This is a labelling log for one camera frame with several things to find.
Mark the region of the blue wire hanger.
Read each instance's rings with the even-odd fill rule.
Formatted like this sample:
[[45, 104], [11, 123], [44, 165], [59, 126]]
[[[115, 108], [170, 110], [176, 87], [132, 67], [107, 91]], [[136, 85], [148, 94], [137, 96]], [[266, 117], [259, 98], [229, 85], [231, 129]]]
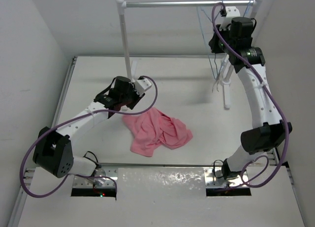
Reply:
[[212, 72], [213, 78], [214, 79], [218, 79], [219, 77], [219, 73], [221, 72], [221, 68], [218, 67], [218, 63], [217, 63], [217, 55], [216, 53], [212, 53], [210, 46], [209, 46], [209, 42], [210, 42], [210, 33], [205, 33], [204, 29], [203, 29], [203, 24], [202, 24], [202, 20], [201, 20], [201, 13], [204, 14], [204, 16], [206, 17], [206, 19], [209, 21], [209, 23], [213, 23], [212, 18], [210, 16], [210, 14], [207, 13], [207, 11], [203, 8], [203, 7], [197, 7], [196, 8], [196, 13], [197, 13], [197, 17], [198, 17], [198, 23], [199, 23], [199, 27], [200, 27], [200, 31], [201, 31], [201, 36], [203, 39], [203, 43], [204, 43], [204, 47], [207, 53], [207, 57], [208, 57], [208, 61], [209, 61], [209, 65], [210, 65], [210, 70]]

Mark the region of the pink t shirt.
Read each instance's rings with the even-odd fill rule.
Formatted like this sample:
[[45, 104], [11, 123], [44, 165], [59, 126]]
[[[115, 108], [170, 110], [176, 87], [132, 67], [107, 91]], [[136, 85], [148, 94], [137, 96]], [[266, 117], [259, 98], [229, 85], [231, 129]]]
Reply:
[[138, 116], [124, 115], [122, 121], [133, 134], [130, 150], [145, 157], [152, 157], [161, 145], [174, 150], [193, 138], [191, 130], [182, 121], [155, 107]]

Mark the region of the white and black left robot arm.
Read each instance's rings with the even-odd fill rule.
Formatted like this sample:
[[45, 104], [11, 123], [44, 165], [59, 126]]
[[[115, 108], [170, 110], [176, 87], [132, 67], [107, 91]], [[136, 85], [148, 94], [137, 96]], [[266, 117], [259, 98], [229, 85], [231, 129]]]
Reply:
[[123, 106], [133, 109], [151, 86], [145, 77], [137, 80], [115, 77], [70, 123], [53, 130], [45, 127], [39, 132], [40, 140], [35, 146], [33, 162], [57, 178], [67, 174], [92, 176], [97, 167], [96, 162], [74, 156], [75, 144], [94, 126], [111, 118]]

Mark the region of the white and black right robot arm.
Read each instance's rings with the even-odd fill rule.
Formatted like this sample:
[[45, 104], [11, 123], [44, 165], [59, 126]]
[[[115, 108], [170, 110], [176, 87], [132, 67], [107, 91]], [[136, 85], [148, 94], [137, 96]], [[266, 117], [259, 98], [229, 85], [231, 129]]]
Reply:
[[213, 53], [226, 53], [233, 70], [241, 80], [252, 114], [252, 129], [241, 134], [241, 146], [223, 161], [224, 179], [240, 175], [243, 167], [263, 153], [278, 147], [291, 123], [284, 124], [277, 106], [270, 99], [265, 58], [259, 47], [252, 46], [256, 20], [247, 17], [225, 17], [217, 24], [209, 42]]

